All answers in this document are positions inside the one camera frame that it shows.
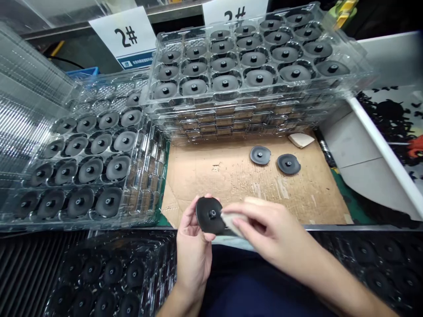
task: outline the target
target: white sign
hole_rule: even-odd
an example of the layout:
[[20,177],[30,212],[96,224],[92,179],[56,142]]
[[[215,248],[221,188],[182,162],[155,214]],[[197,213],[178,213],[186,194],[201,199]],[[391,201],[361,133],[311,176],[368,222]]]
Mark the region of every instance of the white sign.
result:
[[89,22],[124,69],[150,66],[156,36],[144,7]]
[[205,25],[265,15],[268,0],[212,0],[203,4]]

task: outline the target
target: cable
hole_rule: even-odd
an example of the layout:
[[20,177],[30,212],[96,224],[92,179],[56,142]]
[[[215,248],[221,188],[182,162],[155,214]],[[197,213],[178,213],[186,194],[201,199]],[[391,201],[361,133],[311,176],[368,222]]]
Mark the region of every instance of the cable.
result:
[[57,57],[57,56],[52,56],[52,55],[46,55],[46,57],[50,58],[50,59],[56,59],[56,60],[59,60],[59,61],[62,61],[62,62],[66,62],[66,63],[72,64],[72,65],[75,65],[76,67],[79,67],[81,69],[85,69],[85,67],[82,67],[81,65],[74,63],[74,62],[67,60],[67,59],[63,59],[63,58],[60,58],[60,57]]

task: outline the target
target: sponge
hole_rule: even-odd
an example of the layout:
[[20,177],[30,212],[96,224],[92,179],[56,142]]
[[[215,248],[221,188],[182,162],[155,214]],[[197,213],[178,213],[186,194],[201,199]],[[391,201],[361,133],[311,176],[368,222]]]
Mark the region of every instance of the sponge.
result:
[[314,141],[314,138],[304,133],[294,133],[288,136],[288,139],[294,143],[296,147],[303,148]]

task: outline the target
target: finger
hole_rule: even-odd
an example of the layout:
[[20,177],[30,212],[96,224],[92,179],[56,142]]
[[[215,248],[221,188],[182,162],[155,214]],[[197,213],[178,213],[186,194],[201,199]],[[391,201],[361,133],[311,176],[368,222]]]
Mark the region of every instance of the finger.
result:
[[267,238],[258,233],[249,223],[240,218],[234,218],[232,223],[241,231],[244,238],[246,238],[251,245],[260,251],[268,244]]
[[271,216],[266,211],[266,209],[251,203],[232,203],[222,209],[222,213],[243,214],[267,227],[271,222]]
[[190,225],[193,215],[195,214],[195,205],[197,204],[199,198],[199,195],[195,196],[194,200],[191,202],[188,208],[185,209],[184,213],[182,214],[181,222],[179,223],[180,228],[183,229]]

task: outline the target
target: tray with black parts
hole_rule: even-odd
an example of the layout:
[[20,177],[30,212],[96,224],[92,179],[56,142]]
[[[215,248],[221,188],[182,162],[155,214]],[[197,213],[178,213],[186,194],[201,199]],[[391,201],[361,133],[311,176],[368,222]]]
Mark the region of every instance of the tray with black parts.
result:
[[108,233],[69,251],[44,316],[155,316],[176,281],[176,231]]

